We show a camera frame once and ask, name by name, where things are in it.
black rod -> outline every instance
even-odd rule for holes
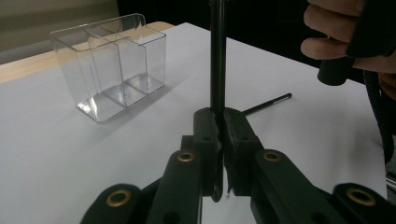
[[[210,108],[218,119],[225,107],[226,1],[211,0]]]

finger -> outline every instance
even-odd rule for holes
[[[308,0],[312,5],[348,16],[359,16],[365,0]]]
[[[352,38],[356,19],[313,5],[304,13],[304,23],[309,28],[344,42],[349,42]]]
[[[396,51],[389,57],[376,56],[371,58],[361,58],[355,61],[353,65],[355,68],[380,72],[396,74]]]
[[[301,44],[301,52],[316,60],[337,59],[346,56],[347,43],[326,38],[307,38]]]

white table surface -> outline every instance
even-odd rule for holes
[[[165,31],[166,84],[105,124],[73,104],[59,67],[0,85],[0,223],[79,223],[106,188],[143,188],[163,174],[193,113],[209,106],[210,33]],[[245,110],[291,92],[248,120],[317,187],[362,184],[386,197],[381,138],[363,85],[321,84],[318,69],[228,40],[226,106]],[[203,223],[255,223],[249,198],[204,199]]]

brass screw hole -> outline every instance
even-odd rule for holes
[[[192,153],[190,153],[190,152],[184,152],[184,153],[179,154],[177,156],[177,158],[178,158],[179,161],[184,161],[184,162],[193,161],[194,160],[194,155]]]
[[[366,206],[374,206],[375,198],[371,193],[362,189],[348,189],[346,191],[347,197],[355,203],[360,203]]]
[[[281,157],[275,152],[265,152],[264,158],[268,161],[280,161]]]
[[[127,189],[119,189],[108,195],[106,203],[110,207],[120,207],[131,200],[132,194]]]

